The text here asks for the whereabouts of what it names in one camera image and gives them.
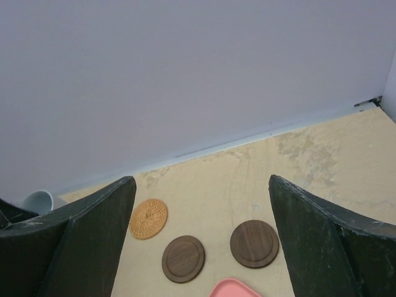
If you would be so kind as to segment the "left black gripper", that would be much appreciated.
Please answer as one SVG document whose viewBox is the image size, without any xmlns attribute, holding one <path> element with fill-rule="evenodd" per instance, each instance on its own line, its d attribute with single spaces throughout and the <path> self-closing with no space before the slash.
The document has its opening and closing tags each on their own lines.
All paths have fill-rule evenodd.
<svg viewBox="0 0 396 297">
<path fill-rule="evenodd" d="M 1 229 L 19 230 L 25 228 L 30 220 L 37 217 L 36 212 L 24 210 L 1 199 Z"/>
</svg>

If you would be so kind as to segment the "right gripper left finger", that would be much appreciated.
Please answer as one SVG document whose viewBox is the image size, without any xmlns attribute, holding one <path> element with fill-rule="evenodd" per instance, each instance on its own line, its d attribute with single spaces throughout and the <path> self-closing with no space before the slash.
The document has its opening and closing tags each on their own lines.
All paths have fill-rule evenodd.
<svg viewBox="0 0 396 297">
<path fill-rule="evenodd" d="M 136 190 L 125 176 L 25 228 L 1 229 L 1 295 L 110 296 Z"/>
</svg>

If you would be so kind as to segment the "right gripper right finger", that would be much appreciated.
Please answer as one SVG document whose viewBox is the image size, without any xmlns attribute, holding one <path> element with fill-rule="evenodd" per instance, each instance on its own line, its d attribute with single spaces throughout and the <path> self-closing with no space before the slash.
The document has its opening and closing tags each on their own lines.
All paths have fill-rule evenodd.
<svg viewBox="0 0 396 297">
<path fill-rule="evenodd" d="M 295 296 L 395 296 L 395 225 L 274 174 L 269 195 Z"/>
</svg>

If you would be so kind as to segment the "large light blue cup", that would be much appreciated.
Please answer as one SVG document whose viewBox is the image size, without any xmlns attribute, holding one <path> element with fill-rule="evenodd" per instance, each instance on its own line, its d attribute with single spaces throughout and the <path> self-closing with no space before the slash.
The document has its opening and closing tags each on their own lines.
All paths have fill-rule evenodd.
<svg viewBox="0 0 396 297">
<path fill-rule="evenodd" d="M 20 207 L 39 215 L 43 215 L 54 210 L 53 196 L 48 191 L 36 191 L 26 197 L 21 202 Z"/>
</svg>

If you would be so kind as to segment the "dark wooden coaster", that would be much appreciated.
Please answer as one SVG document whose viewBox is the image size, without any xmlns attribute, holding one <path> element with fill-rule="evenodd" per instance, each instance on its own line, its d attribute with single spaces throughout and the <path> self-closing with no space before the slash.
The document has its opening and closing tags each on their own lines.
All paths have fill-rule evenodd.
<svg viewBox="0 0 396 297">
<path fill-rule="evenodd" d="M 184 235 L 172 240 L 165 248 L 162 271 L 174 283 L 187 283 L 195 279 L 205 264 L 205 249 L 195 237 Z"/>
<path fill-rule="evenodd" d="M 270 265 L 275 260 L 279 247 L 275 230 L 262 220 L 248 220 L 239 224 L 230 238 L 230 250 L 234 259 L 250 269 Z"/>
</svg>

